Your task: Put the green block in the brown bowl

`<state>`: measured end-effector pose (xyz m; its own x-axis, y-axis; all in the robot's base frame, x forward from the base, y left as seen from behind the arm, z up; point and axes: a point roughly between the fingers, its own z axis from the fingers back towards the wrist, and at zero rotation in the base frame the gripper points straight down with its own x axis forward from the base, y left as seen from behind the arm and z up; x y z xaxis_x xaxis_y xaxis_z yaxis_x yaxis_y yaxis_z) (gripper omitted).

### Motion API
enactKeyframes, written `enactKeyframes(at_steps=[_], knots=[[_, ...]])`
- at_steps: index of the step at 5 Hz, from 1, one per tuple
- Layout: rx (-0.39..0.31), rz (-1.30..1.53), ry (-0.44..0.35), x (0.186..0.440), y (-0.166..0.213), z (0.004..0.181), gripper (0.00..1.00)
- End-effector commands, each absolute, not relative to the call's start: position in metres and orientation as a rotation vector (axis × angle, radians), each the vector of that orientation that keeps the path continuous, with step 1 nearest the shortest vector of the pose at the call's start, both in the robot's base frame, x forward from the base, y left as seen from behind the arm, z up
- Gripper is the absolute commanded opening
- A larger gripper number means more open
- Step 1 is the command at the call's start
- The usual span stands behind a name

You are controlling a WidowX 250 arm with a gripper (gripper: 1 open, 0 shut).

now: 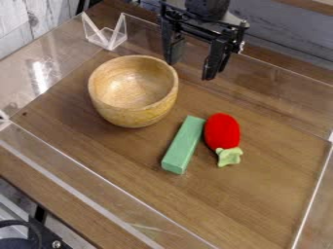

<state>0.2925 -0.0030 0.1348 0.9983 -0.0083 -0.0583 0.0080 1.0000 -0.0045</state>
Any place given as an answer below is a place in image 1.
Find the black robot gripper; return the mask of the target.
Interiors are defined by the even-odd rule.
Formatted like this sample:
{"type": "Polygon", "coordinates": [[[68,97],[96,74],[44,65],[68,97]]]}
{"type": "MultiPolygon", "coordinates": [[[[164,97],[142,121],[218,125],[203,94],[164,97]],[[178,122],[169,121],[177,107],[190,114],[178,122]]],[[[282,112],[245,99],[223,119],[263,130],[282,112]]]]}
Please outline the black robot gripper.
{"type": "Polygon", "coordinates": [[[230,52],[243,51],[249,22],[229,12],[230,0],[178,0],[178,5],[170,0],[160,0],[159,3],[166,63],[175,64],[183,56],[183,33],[203,41],[213,41],[202,74],[203,80],[213,80],[225,68],[230,52]]]}

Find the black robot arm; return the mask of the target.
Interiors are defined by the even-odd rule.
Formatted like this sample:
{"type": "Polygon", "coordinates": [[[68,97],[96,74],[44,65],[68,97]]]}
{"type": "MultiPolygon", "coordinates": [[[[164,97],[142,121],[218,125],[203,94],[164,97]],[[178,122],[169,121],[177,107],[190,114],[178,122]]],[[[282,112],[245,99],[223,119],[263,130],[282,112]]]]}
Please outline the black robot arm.
{"type": "Polygon", "coordinates": [[[250,24],[229,12],[230,0],[183,0],[177,7],[160,0],[159,25],[164,60],[175,64],[185,52],[189,35],[210,44],[202,80],[213,80],[223,71],[229,58],[245,47],[245,33],[250,24]]]}

